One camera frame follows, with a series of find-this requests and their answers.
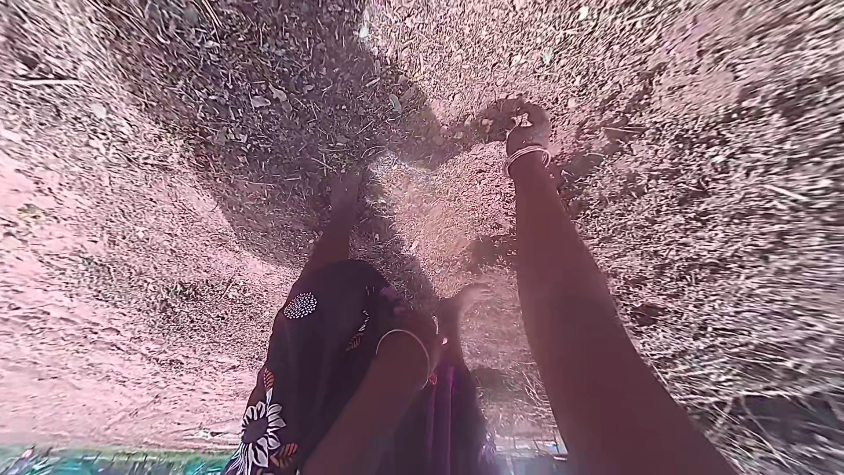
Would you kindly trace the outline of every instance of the silver bangle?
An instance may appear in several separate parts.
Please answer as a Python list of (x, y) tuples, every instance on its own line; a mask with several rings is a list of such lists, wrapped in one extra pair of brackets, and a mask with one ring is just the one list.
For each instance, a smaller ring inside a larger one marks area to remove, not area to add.
[(551, 152), (548, 151), (542, 145), (528, 145), (523, 149), (516, 150), (513, 152), (513, 155), (508, 156), (507, 160), (504, 161), (504, 166), (502, 167), (502, 171), (504, 172), (504, 176), (508, 178), (512, 178), (510, 176), (510, 165), (513, 164), (514, 161), (520, 156), (527, 155), (533, 152), (542, 152), (542, 165), (543, 167), (547, 167), (549, 163), (551, 163)]
[[(381, 336), (380, 340), (378, 340), (378, 344), (375, 346), (375, 354), (378, 354), (378, 349), (381, 348), (381, 342), (384, 341), (384, 338), (386, 338), (387, 335), (398, 332), (407, 333), (408, 335), (412, 336), (422, 347), (422, 351), (425, 352), (425, 367), (428, 370), (428, 375), (430, 375), (430, 372), (434, 369), (430, 366), (430, 354), (428, 354), (428, 348), (425, 347), (425, 344), (422, 342), (422, 340), (418, 336), (416, 336), (416, 334), (414, 334), (412, 331), (408, 331), (402, 328), (395, 328), (393, 330), (388, 331), (387, 333)], [(427, 385), (428, 380), (426, 379), (425, 382), (422, 384), (422, 388), (424, 389)]]

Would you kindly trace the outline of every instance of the twig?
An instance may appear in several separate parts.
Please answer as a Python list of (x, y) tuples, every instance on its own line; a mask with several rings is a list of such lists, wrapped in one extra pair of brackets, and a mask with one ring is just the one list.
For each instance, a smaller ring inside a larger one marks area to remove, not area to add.
[(81, 85), (78, 79), (3, 79), (7, 83), (37, 87), (40, 85)]
[(331, 165), (328, 165), (326, 162), (316, 158), (315, 156), (312, 156), (310, 158), (311, 158), (311, 160), (315, 161), (316, 163), (319, 163), (323, 167), (326, 167), (327, 169), (331, 170), (332, 172), (337, 172), (337, 170), (335, 170), (334, 167), (332, 167)]
[(788, 191), (787, 189), (784, 189), (784, 188), (775, 187), (774, 185), (765, 184), (765, 185), (762, 185), (762, 188), (769, 189), (770, 191), (773, 191), (773, 192), (776, 192), (776, 193), (779, 193), (779, 194), (784, 194), (788, 198), (794, 198), (797, 201), (811, 201), (811, 199), (806, 197), (806, 196), (803, 196), (801, 194), (796, 194), (793, 191)]
[(768, 434), (768, 431), (765, 430), (764, 427), (762, 427), (762, 424), (758, 420), (756, 420), (756, 416), (747, 407), (746, 401), (747, 401), (746, 398), (744, 398), (744, 397), (741, 398), (742, 409), (744, 409), (744, 411), (747, 413), (747, 415), (750, 416), (750, 419), (753, 421), (754, 424), (756, 424), (756, 427), (759, 428), (759, 431), (762, 434), (757, 434), (756, 431), (754, 431), (754, 430), (751, 430), (750, 433), (755, 435), (759, 439), (761, 439), (762, 443), (765, 444), (768, 447), (768, 450), (771, 451), (771, 454), (773, 454), (773, 456), (775, 456), (777, 458), (777, 460), (779, 460), (780, 463), (785, 468), (791, 469), (792, 468), (791, 464), (786, 461), (785, 457), (779, 452), (779, 450), (774, 448), (774, 445), (768, 440), (768, 437), (771, 437), (771, 436)]

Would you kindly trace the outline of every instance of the woman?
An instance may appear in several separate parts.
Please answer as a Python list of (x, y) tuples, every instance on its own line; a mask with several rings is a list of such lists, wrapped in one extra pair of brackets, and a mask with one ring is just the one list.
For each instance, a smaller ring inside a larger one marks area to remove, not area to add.
[[(606, 282), (545, 168), (549, 120), (507, 137), (517, 277), (528, 342), (577, 473), (727, 474), (636, 354)], [(349, 260), (359, 175), (273, 324), (267, 362), (226, 475), (494, 473), (458, 320), (482, 287), (415, 314), (370, 265)]]

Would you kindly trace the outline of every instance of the fingers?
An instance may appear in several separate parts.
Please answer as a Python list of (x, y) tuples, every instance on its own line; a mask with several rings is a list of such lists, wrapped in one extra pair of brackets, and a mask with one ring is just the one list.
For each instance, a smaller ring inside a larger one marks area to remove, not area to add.
[(527, 112), (527, 120), (533, 124), (536, 132), (545, 134), (551, 130), (551, 121), (549, 120), (548, 113), (542, 107), (527, 103), (522, 106), (520, 112)]

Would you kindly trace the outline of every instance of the dirt ground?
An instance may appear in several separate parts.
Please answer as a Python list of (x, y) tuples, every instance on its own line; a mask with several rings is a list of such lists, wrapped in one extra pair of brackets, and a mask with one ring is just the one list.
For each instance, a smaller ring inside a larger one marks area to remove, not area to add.
[(644, 358), (746, 472), (844, 470), (844, 10), (833, 1), (0, 5), (0, 443), (234, 444), (269, 326), (366, 167), (353, 253), (555, 431), (523, 334), (516, 99)]

